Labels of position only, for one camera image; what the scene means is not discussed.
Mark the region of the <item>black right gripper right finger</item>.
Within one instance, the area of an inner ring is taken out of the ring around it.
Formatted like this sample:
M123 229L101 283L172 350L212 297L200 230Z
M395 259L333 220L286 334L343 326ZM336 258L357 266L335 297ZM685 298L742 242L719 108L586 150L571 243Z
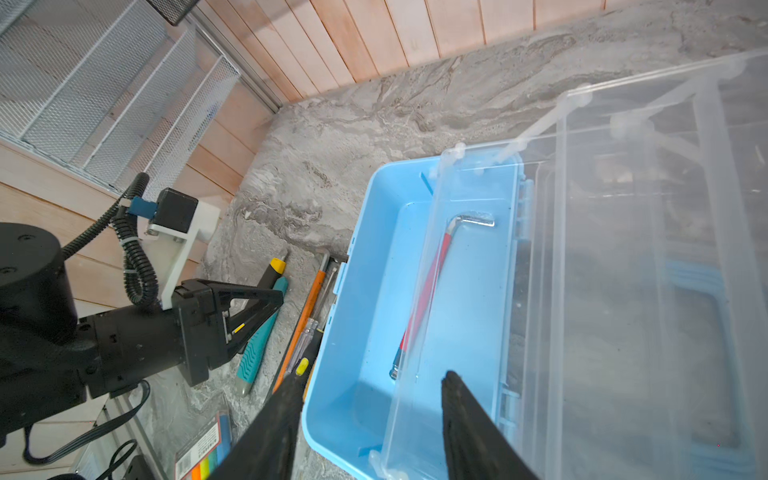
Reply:
M537 479L454 371L441 382L441 401L449 479Z

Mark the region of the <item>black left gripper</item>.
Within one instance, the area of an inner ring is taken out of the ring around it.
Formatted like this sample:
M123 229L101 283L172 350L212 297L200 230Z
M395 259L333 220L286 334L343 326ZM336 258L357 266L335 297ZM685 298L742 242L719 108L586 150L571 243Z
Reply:
M283 300L275 289L198 279L177 287L167 310L129 306L84 317L77 337L95 343L96 359L80 377L93 396L119 395L172 367L197 385L244 351Z

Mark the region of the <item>black yellow utility knife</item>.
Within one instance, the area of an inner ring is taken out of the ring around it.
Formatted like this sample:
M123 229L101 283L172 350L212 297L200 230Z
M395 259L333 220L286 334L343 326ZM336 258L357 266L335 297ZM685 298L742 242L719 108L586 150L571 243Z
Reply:
M280 279L285 272L289 255L290 250L287 247L284 247L276 257L273 257L270 260L269 265L264 270L256 287L259 289L273 289L277 280ZM234 300L232 314L235 318L240 317L241 319L241 324L234 329L234 332L238 332L245 325L245 317L242 315L242 313L251 307L261 308L262 304L263 302L261 300L255 299Z

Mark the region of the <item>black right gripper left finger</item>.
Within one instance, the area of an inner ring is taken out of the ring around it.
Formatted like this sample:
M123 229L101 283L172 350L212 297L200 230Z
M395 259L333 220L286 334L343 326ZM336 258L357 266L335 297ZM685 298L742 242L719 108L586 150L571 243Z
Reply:
M210 479L290 479L308 373L291 374Z

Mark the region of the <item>orange hex key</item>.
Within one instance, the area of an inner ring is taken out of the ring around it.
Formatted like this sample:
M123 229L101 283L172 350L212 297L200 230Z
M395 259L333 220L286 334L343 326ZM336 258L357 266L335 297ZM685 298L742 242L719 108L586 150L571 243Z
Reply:
M282 383L283 378L285 377L290 360L293 356L293 353L297 347L297 344L299 342L299 338L301 336L301 333L304 331L308 320L311 316L311 313L316 305L317 299L320 295L322 286L325 282L326 278L326 270L328 268L328 264L330 262L330 253L328 251L322 252L322 258L320 261L319 268L316 272L316 275L314 277L311 289L307 295L304 307L302 308L301 314L298 318L298 321L296 323L296 326L294 328L293 334L291 336L290 342L288 344L288 347L286 348L286 351L284 353L283 359L280 363L280 368L278 369L277 374L275 375L273 384L271 386L270 392L275 393L279 386Z

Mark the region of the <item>red hex key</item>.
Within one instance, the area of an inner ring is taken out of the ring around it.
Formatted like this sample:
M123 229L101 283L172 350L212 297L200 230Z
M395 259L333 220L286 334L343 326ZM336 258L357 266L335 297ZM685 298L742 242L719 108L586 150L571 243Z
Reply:
M437 249L434 259L430 265L425 281L419 290L416 306L413 308L407 328L403 333L400 344L393 359L392 368L389 372L389 376L392 380L396 380L399 376L399 371L402 366L402 357L408 350L409 341L414 336L412 331L418 330L420 328L422 320L424 319L424 316L430 307L431 298L439 281L439 277L453 238L459 228L463 225L476 225L492 228L495 226L495 220L493 216L488 213L464 212L455 215L449 221L443 233L442 240L440 241L439 248Z

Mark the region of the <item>light blue tool box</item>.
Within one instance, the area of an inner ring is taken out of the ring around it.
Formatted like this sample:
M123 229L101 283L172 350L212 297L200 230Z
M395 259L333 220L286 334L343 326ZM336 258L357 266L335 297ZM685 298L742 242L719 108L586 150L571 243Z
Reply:
M511 323L517 248L533 182L519 158L484 153L395 162L371 178L339 273L302 414L309 446L359 479L444 479L441 382L456 372L507 435L515 430ZM463 225L399 376L392 362L449 221Z

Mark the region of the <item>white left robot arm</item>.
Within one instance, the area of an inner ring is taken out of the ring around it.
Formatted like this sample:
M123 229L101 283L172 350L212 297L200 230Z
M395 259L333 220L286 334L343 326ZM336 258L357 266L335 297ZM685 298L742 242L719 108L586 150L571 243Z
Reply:
M1 433L120 395L177 367L191 386L228 363L283 303L273 289L209 280L176 287L171 307L78 317L58 239L1 226Z

